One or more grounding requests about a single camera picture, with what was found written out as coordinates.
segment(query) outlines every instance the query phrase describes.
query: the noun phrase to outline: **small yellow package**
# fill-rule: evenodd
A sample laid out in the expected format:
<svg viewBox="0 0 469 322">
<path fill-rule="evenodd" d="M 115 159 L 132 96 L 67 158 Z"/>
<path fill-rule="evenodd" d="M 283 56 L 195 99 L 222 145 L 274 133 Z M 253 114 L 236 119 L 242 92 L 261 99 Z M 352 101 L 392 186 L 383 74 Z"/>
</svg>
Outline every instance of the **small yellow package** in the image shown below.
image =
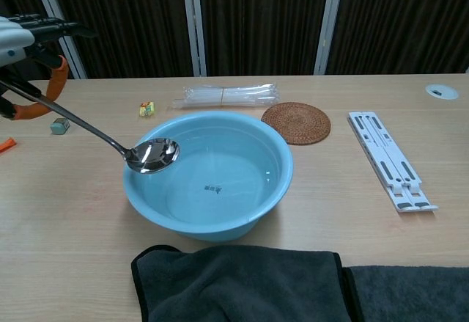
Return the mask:
<svg viewBox="0 0 469 322">
<path fill-rule="evenodd" d="M 155 113 L 155 104 L 153 101 L 145 102 L 140 105 L 140 117 L 149 117 Z"/>
</svg>

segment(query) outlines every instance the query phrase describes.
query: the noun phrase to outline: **light blue basin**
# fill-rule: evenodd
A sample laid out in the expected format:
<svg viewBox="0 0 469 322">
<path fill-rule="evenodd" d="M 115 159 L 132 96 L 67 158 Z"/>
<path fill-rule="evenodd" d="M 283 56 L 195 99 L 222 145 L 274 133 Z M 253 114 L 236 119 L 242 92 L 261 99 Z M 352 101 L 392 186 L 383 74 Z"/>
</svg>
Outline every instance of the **light blue basin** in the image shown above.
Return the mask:
<svg viewBox="0 0 469 322">
<path fill-rule="evenodd" d="M 151 222 L 206 241 L 246 234 L 285 195 L 293 158 L 269 125 L 244 114 L 203 111 L 169 120 L 155 137 L 180 145 L 179 158 L 145 175 L 124 168 L 133 207 Z"/>
</svg>

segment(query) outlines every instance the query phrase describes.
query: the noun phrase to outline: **water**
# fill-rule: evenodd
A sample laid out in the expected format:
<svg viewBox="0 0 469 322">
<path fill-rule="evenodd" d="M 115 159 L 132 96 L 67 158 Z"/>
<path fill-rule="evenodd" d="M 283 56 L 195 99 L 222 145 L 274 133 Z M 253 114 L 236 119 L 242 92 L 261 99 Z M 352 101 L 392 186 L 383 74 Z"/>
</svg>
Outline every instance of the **water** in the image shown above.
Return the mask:
<svg viewBox="0 0 469 322">
<path fill-rule="evenodd" d="M 144 201 L 164 216 L 193 224 L 247 218 L 277 185 L 280 166 L 250 133 L 199 128 L 174 140 L 181 153 L 170 167 L 136 174 Z"/>
</svg>

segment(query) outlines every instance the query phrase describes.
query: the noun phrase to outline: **orange object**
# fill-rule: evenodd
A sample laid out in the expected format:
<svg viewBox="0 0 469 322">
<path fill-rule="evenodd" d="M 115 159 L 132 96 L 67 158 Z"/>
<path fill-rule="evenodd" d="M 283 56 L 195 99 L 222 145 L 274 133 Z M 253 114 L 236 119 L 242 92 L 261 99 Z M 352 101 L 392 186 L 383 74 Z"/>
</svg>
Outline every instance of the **orange object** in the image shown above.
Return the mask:
<svg viewBox="0 0 469 322">
<path fill-rule="evenodd" d="M 0 153 L 3 151 L 8 150 L 9 148 L 13 147 L 16 145 L 15 139 L 10 137 L 7 141 L 5 141 L 3 144 L 0 144 Z"/>
<path fill-rule="evenodd" d="M 49 79 L 47 92 L 45 93 L 45 96 L 49 100 L 56 100 L 67 82 L 68 63 L 63 56 L 60 57 L 62 58 L 62 65 L 57 69 L 52 69 L 52 76 Z M 34 103 L 30 106 L 19 106 L 15 104 L 14 108 L 16 110 L 14 120 L 34 119 L 51 111 L 49 108 L 39 103 Z"/>
</svg>

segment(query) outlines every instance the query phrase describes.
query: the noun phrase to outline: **bundle of straws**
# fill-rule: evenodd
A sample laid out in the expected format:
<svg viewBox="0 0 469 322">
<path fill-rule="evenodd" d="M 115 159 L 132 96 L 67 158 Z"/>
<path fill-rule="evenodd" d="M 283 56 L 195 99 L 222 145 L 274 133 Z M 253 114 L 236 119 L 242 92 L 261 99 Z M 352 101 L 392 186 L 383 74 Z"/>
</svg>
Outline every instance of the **bundle of straws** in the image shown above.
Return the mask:
<svg viewBox="0 0 469 322">
<path fill-rule="evenodd" d="M 195 85 L 184 88 L 184 99 L 173 100 L 173 108 L 208 106 L 272 106 L 279 102 L 275 84 L 221 87 Z"/>
</svg>

